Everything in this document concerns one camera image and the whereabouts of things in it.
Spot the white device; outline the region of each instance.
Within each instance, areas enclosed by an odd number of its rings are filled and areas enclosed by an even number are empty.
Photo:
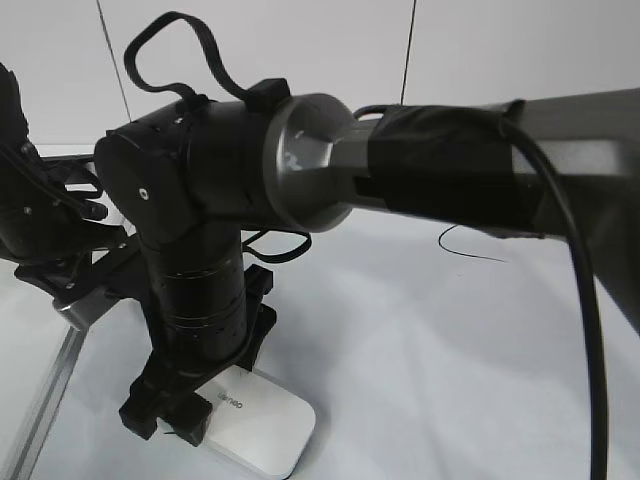
[[[264,478],[291,475],[316,424],[306,401],[232,366],[198,390],[213,404],[200,448],[211,448]]]

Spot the black cable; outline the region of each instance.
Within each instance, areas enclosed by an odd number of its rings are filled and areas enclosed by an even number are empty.
[[[494,257],[485,257],[483,255],[473,255],[471,253],[464,253],[464,252],[458,252],[456,250],[451,250],[450,248],[445,247],[442,244],[442,240],[444,239],[445,235],[447,233],[449,233],[451,230],[453,230],[454,228],[459,227],[460,225],[451,225],[448,228],[445,228],[444,231],[440,234],[440,236],[438,237],[438,246],[443,249],[445,252],[449,252],[449,253],[453,253],[454,255],[460,255],[461,257],[469,257],[469,258],[479,258],[481,260],[491,260],[494,262],[503,262],[506,263],[504,260],[500,259],[500,258],[494,258]]]
[[[561,179],[547,155],[536,142],[507,118],[498,122],[500,135],[524,156],[543,180],[564,222],[567,243],[578,286],[591,400],[591,480],[607,478],[609,407],[602,340],[602,326],[593,281],[593,269],[586,243],[571,210]]]
[[[124,52],[124,68],[129,75],[131,81],[141,90],[145,92],[165,92],[173,91],[180,95],[184,100],[189,100],[197,97],[196,92],[184,83],[171,83],[162,86],[152,86],[145,82],[140,76],[138,67],[136,65],[136,56],[140,48],[151,40],[160,30],[167,25],[177,21],[183,20],[193,29],[198,41],[202,47],[202,51],[205,55],[205,60],[209,66],[209,70],[213,74],[214,78],[218,81],[220,86],[224,88],[229,94],[238,98],[239,100],[248,100],[250,96],[254,95],[253,92],[245,90],[233,81],[229,73],[222,63],[220,57],[220,50],[216,39],[211,33],[211,30],[199,18],[191,15],[186,15],[179,12],[167,12],[157,19],[155,19],[147,28],[145,28],[136,38],[133,39],[131,44]]]
[[[367,105],[353,112],[353,116],[358,120],[365,115],[384,114],[390,106],[391,105]]]
[[[293,250],[290,250],[284,253],[278,253],[275,255],[267,255],[264,253],[260,253],[250,246],[252,243],[257,242],[262,237],[264,237],[267,233],[270,233],[270,232],[292,233],[294,235],[299,235],[303,237],[305,240]],[[250,236],[244,242],[242,242],[242,253],[248,253],[250,255],[253,255],[258,260],[261,260],[265,263],[271,263],[271,264],[287,263],[287,262],[290,262],[291,260],[295,260],[296,258],[308,252],[309,249],[311,248],[311,245],[312,245],[311,235],[307,232],[291,232],[291,231],[276,230],[276,229],[259,230],[258,233]]]

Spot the black cylindrical motor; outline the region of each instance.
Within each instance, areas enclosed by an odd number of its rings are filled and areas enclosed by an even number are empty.
[[[208,222],[159,250],[141,243],[170,356],[197,364],[233,355],[247,333],[239,227]]]

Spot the black bracket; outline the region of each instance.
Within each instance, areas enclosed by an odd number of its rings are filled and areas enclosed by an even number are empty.
[[[131,385],[129,398],[120,408],[122,423],[148,440],[157,429],[157,418],[162,418],[180,438],[191,445],[199,445],[213,407],[195,390],[231,365],[246,370],[253,368],[262,341],[276,323],[276,312],[261,303],[272,287],[273,272],[257,265],[245,271],[247,336],[231,358],[203,363],[194,370],[193,365],[183,368],[179,359],[154,349],[142,374]],[[145,316],[148,315],[153,313],[145,309]],[[152,323],[151,320],[147,318],[147,323]]]

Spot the black strap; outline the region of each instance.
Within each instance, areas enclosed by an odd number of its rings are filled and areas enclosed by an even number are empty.
[[[140,33],[140,35],[138,35],[127,47],[124,52],[124,68],[127,71],[129,78],[131,78],[131,81],[145,92],[175,92],[187,103],[192,102],[198,97],[196,92],[184,83],[170,83],[159,87],[149,85],[140,76],[140,72],[136,65],[136,56],[138,55],[140,48],[151,40],[160,30],[176,20],[184,20],[193,29],[200,41],[200,45],[202,46],[202,51],[204,52],[207,64],[209,65],[209,70],[211,70],[211,73],[220,86],[239,100],[247,101],[251,96],[251,92],[235,83],[225,70],[222,58],[220,58],[218,44],[216,43],[211,30],[209,30],[209,27],[207,27],[202,20],[184,13],[167,12],[164,15],[161,15],[154,20],[151,25],[145,28],[142,33]]]
[[[285,253],[278,253],[276,255],[265,255],[264,253],[260,253],[257,250],[250,247],[253,242],[258,241],[262,237],[264,237],[267,233],[273,230],[261,230],[255,235],[252,235],[244,242],[242,242],[242,253],[248,253],[253,255],[258,260],[263,261],[264,263],[287,263],[291,260],[295,260],[301,255],[305,254],[311,248],[311,235],[307,232],[284,232],[284,233],[293,233],[294,235],[299,235],[305,238],[305,241],[302,242],[301,245],[294,248],[293,250]]]

